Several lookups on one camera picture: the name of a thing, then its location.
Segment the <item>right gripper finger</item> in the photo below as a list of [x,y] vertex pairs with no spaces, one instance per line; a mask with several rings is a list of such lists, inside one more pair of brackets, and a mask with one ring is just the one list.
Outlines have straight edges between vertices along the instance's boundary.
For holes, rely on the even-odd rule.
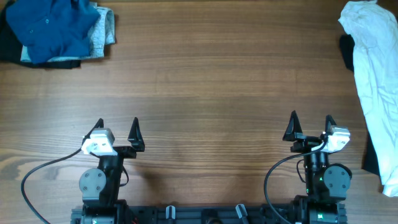
[[333,126],[336,126],[335,120],[333,119],[333,117],[330,114],[326,115],[325,132],[330,133]]
[[282,140],[294,142],[299,139],[303,139],[303,132],[297,113],[293,111],[291,112],[289,123]]

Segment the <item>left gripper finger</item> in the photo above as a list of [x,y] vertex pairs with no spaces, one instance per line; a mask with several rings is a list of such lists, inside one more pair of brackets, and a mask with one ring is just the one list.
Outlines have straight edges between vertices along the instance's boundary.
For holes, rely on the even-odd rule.
[[93,128],[88,132],[88,134],[86,134],[85,136],[83,136],[83,139],[86,140],[90,137],[90,134],[96,129],[96,128],[103,128],[104,127],[104,121],[102,118],[100,118],[99,120],[97,120],[96,124],[93,126]]
[[139,127],[139,120],[134,118],[127,140],[131,143],[131,147],[137,152],[145,151],[145,143]]

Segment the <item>white t-shirt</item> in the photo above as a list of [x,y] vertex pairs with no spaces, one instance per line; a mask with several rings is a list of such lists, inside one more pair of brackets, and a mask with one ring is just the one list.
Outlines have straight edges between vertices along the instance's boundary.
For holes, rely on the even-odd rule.
[[383,193],[397,196],[397,19],[377,1],[349,1],[339,23],[354,40],[354,80]]

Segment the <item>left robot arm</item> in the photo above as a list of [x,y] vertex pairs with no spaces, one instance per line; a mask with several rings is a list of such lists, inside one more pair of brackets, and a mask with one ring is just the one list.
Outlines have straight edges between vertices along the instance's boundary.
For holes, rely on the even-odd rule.
[[129,146],[114,146],[114,135],[99,119],[93,129],[83,137],[81,150],[99,159],[98,166],[85,171],[79,180],[83,207],[80,214],[71,216],[72,224],[132,224],[138,223],[125,200],[118,199],[125,159],[135,159],[145,151],[138,118],[134,118],[127,140]]

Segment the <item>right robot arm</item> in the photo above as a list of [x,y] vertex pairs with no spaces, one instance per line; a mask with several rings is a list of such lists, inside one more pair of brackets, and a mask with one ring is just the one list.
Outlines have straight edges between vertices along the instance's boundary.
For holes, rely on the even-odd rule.
[[328,115],[325,130],[319,137],[304,135],[297,113],[290,115],[282,138],[290,141],[291,152],[303,157],[306,195],[297,195],[287,212],[290,223],[346,223],[341,201],[346,199],[352,172],[344,165],[330,163],[329,155],[341,151],[350,140],[350,131],[338,126]]

